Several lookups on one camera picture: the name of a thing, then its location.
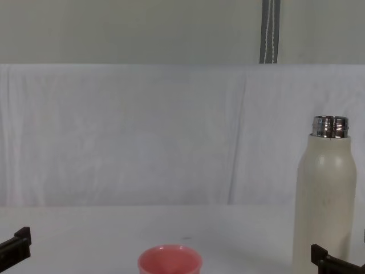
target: wall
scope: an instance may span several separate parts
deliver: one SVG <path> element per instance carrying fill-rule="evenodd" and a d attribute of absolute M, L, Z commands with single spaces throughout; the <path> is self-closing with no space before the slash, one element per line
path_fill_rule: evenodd
<path fill-rule="evenodd" d="M 1 0 L 0 63 L 258 63 L 258 0 Z"/>
<path fill-rule="evenodd" d="M 365 63 L 364 0 L 282 0 L 279 63 Z"/>

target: white cloth backdrop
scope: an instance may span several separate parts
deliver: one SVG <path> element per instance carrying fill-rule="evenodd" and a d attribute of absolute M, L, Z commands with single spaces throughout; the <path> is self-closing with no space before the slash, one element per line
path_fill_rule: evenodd
<path fill-rule="evenodd" d="M 2 66 L 2 204 L 226 204 L 243 82 L 241 68 Z"/>
<path fill-rule="evenodd" d="M 292 203 L 314 115 L 350 118 L 365 66 L 0 66 L 0 202 Z"/>

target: white table surface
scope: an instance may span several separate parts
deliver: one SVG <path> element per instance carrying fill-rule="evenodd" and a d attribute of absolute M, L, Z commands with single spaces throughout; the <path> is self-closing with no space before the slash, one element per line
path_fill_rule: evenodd
<path fill-rule="evenodd" d="M 365 205 L 355 211 L 351 261 L 365 263 Z M 8 274 L 133 274 L 145 249 L 195 248 L 206 274 L 290 273 L 293 208 L 150 206 L 0 208 L 0 240 L 30 226 L 31 257 Z"/>

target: pink cup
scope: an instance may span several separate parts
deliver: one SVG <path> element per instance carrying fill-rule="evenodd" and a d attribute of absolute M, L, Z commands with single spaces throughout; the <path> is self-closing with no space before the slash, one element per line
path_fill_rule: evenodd
<path fill-rule="evenodd" d="M 138 259 L 140 274 L 199 274 L 201 265 L 198 252 L 178 244 L 153 247 Z"/>

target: white water bottle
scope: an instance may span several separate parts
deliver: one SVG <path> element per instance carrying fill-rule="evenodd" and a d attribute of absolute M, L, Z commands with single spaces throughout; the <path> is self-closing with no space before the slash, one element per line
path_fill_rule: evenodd
<path fill-rule="evenodd" d="M 310 246 L 347 260 L 354 214 L 356 166 L 348 119 L 316 116 L 297 174 L 293 274 L 317 274 Z"/>

